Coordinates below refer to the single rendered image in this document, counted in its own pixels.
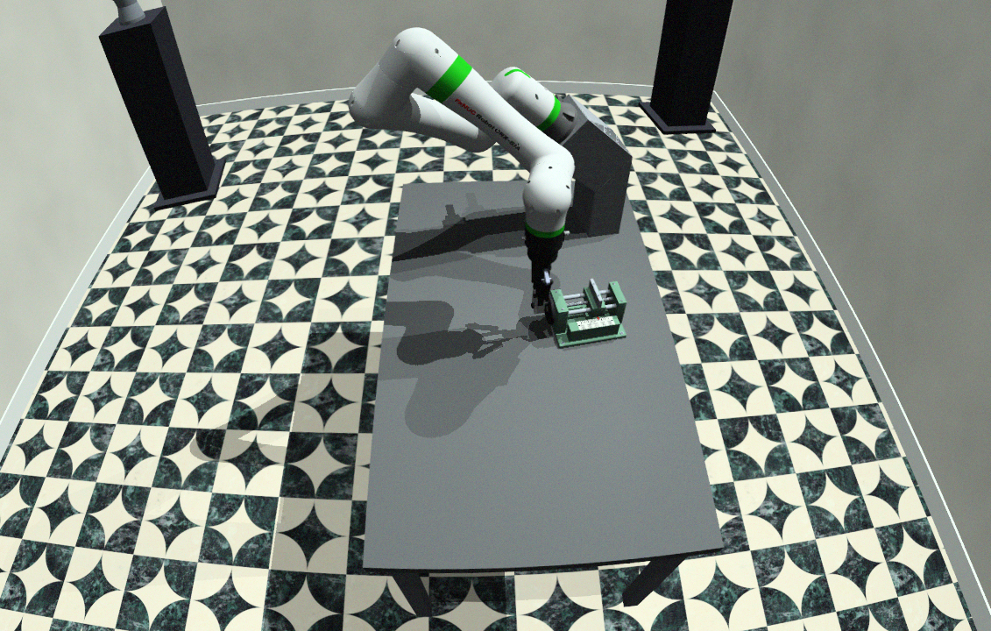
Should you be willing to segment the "green bench vise with handwheel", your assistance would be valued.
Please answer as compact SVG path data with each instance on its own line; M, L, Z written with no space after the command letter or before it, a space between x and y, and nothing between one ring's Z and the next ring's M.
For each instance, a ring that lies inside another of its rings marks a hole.
M550 290L550 293L544 313L554 328L559 348L626 338L622 326L626 301L618 282L610 282L608 290L599 291L594 279L590 279L590 286L584 287L582 293L566 296L562 290ZM602 294L606 298L602 299ZM566 300L576 298L584 298L584 302L566 304Z

